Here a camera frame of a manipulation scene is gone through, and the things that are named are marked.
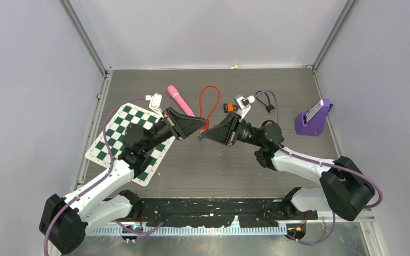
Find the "orange black padlock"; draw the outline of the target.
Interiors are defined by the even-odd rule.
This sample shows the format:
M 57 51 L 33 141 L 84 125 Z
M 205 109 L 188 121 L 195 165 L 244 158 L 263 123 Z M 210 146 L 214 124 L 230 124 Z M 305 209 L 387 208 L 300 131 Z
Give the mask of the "orange black padlock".
M 223 104 L 223 111 L 225 113 L 237 112 L 238 110 L 239 110 L 239 107 L 236 104 L 233 104 L 233 103 L 224 103 Z

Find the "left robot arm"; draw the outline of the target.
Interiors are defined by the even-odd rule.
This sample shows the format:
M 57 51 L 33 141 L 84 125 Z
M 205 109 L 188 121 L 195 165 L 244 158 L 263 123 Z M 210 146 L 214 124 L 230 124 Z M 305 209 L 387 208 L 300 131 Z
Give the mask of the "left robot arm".
M 49 253 L 49 243 L 61 254 L 69 254 L 86 235 L 101 226 L 124 217 L 130 221 L 141 217 L 141 199 L 129 190 L 107 202 L 104 199 L 146 170 L 153 160 L 150 150 L 170 138 L 186 139 L 206 123 L 205 119 L 183 115 L 168 107 L 149 129 L 129 124 L 124 131 L 124 149 L 117 158 L 110 158 L 109 168 L 81 188 L 63 197 L 53 194 L 46 200 L 39 224 L 45 236 L 44 254 Z

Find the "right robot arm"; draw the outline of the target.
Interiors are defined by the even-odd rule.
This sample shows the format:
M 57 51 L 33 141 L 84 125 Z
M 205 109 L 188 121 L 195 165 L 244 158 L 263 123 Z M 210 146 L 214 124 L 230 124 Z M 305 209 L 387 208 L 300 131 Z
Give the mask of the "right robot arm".
M 258 146 L 254 156 L 263 168 L 292 173 L 318 184 L 318 189 L 299 187 L 284 197 L 283 212 L 290 219 L 307 211 L 332 211 L 353 221 L 363 209 L 372 207 L 369 202 L 378 194 L 373 182 L 350 158 L 322 159 L 284 146 L 282 130 L 272 120 L 254 127 L 239 115 L 229 113 L 219 124 L 201 132 L 200 138 L 227 147 L 237 141 Z

